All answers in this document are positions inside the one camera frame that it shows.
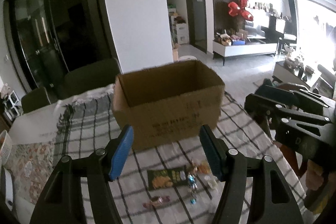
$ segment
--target silver screw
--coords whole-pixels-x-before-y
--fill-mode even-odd
[[[265,159],[267,162],[271,162],[271,161],[273,160],[273,158],[272,158],[271,156],[268,156],[268,155],[266,155],[266,156],[264,157],[264,159]]]
[[[238,151],[235,150],[234,148],[231,148],[231,149],[229,149],[229,154],[232,155],[232,156],[235,156],[235,155],[238,154]]]
[[[98,156],[104,155],[105,154],[105,149],[104,148],[99,148],[96,150],[96,154]]]
[[[61,158],[61,161],[62,161],[62,162],[68,162],[69,160],[70,160],[70,157],[69,157],[68,155],[63,156],[63,157]]]

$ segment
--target tile floor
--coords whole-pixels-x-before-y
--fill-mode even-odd
[[[192,55],[212,68],[224,81],[226,91],[229,92],[238,103],[244,105],[245,97],[255,92],[253,82],[264,78],[271,78],[278,57],[271,55],[237,56],[227,58],[225,66],[223,60],[213,59],[211,53],[204,53],[191,45],[181,45],[178,56]]]

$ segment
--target checkered tablecloth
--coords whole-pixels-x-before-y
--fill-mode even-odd
[[[73,103],[66,107],[58,123],[54,164],[63,155],[73,159],[86,157],[95,149],[105,147],[116,138],[120,128],[113,117],[111,102],[113,94],[87,102]],[[301,213],[305,211],[305,192],[284,159],[280,150],[272,144],[261,128],[247,115],[242,106],[225,93],[216,137],[223,139],[229,148],[236,148],[245,156],[262,158],[271,155],[290,185]],[[191,161],[206,159],[198,137],[184,139],[142,152],[130,151],[118,180],[110,182],[110,188],[123,223],[211,223],[224,183],[211,190],[203,175],[197,176],[198,200],[192,205],[186,186],[148,190],[147,170],[190,165]],[[246,183],[246,193],[240,223],[246,223],[252,193],[252,178]],[[82,178],[82,194],[88,223],[94,223],[87,181]],[[169,195],[170,202],[148,210],[142,203],[153,196]]]

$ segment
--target white plastic basket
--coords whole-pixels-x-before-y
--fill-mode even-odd
[[[11,154],[13,142],[7,130],[4,130],[1,132],[0,139],[2,139],[3,137],[4,137],[4,142],[2,146],[0,147],[0,156],[2,158],[2,164],[4,165],[7,162],[9,155]]]

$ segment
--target bright window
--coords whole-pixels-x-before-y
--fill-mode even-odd
[[[321,64],[333,71],[336,13],[310,0],[298,0],[299,44],[307,65]]]

